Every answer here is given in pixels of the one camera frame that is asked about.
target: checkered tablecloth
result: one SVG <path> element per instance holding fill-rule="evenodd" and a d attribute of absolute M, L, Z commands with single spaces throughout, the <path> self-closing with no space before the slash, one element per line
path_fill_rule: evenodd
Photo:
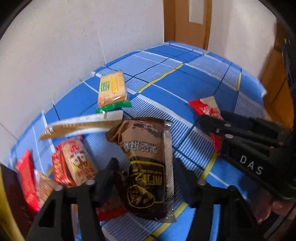
<path fill-rule="evenodd" d="M 214 96 L 220 110 L 252 117 L 263 117 L 262 97 L 266 91 L 259 80 L 246 70 L 214 53 L 190 45 L 168 42 L 156 47 L 134 51 L 101 66 L 80 79 L 32 122 L 6 162 L 14 168 L 17 160 L 31 149 L 36 169 L 47 173 L 51 154 L 61 139 L 38 141 L 47 124 L 94 114 L 97 108 L 99 81 L 102 74 L 124 72 L 132 108 L 123 108 L 124 119 L 153 116 L 174 122 L 171 134 L 173 154 L 186 168 L 213 186 L 235 185 L 247 198 L 256 184 L 233 166 L 217 157 L 208 135 L 200 130 L 198 115 L 188 101 Z M 85 136 L 84 145 L 98 168 L 105 168 L 111 157 L 126 169 L 128 161 L 122 150 L 105 139 L 104 133 Z M 214 207 L 210 240 L 216 240 L 219 205 Z M 195 210 L 183 202 L 179 188 L 175 193 L 177 222 L 163 224 L 127 214 L 102 222 L 110 241 L 186 240 Z"/>

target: yellow cracker package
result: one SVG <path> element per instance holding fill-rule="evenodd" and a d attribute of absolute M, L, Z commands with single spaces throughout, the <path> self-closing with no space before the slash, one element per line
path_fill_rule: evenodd
<path fill-rule="evenodd" d="M 98 105 L 97 113 L 131 107 L 122 71 L 101 76 Z"/>
<path fill-rule="evenodd" d="M 83 147 L 79 137 L 61 142 L 57 150 L 64 155 L 66 164 L 77 186 L 87 179 L 95 178 L 97 169 Z"/>

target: blue tablecloth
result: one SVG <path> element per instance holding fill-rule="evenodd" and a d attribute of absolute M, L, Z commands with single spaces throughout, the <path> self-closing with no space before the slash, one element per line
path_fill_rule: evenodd
<path fill-rule="evenodd" d="M 214 96 L 220 110 L 262 118 L 262 97 L 266 91 L 257 78 L 240 66 L 204 49 L 178 42 L 134 51 L 80 79 L 32 122 L 11 149 L 7 157 L 9 167 L 14 168 L 25 150 L 31 149 L 36 169 L 43 173 L 50 172 L 54 146 L 63 138 L 39 142 L 45 126 L 70 117 L 94 114 L 101 75 L 118 70 L 124 72 L 133 105 L 132 108 L 123 108 L 124 119 L 153 116 L 172 120 L 174 156 L 181 158 L 198 177 L 203 175 L 211 185 L 222 188 L 235 185 L 245 198 L 248 197 L 256 184 L 217 157 L 209 136 L 200 130 L 198 115 L 188 101 Z M 86 135 L 84 145 L 98 168 L 105 168 L 111 157 L 118 158 L 122 169 L 127 168 L 128 161 L 122 150 L 108 143 L 104 133 Z M 101 226 L 110 241 L 183 241 L 186 240 L 194 212 L 183 202 L 177 189 L 176 223 L 162 224 L 128 214 L 102 222 Z M 219 205 L 216 205 L 210 240 L 216 240 L 218 223 Z"/>

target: wooden door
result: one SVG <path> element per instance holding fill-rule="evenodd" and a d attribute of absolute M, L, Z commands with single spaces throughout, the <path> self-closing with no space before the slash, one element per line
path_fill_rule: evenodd
<path fill-rule="evenodd" d="M 189 22 L 189 0 L 164 0 L 165 41 L 208 48 L 212 0 L 198 1 L 204 1 L 203 24 Z"/>

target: cartoon face on package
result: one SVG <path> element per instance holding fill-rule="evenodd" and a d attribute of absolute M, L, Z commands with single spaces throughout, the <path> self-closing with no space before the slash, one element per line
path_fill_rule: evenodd
<path fill-rule="evenodd" d="M 97 169 L 78 137 L 63 141 L 58 145 L 58 149 L 63 153 L 76 185 L 96 176 Z"/>

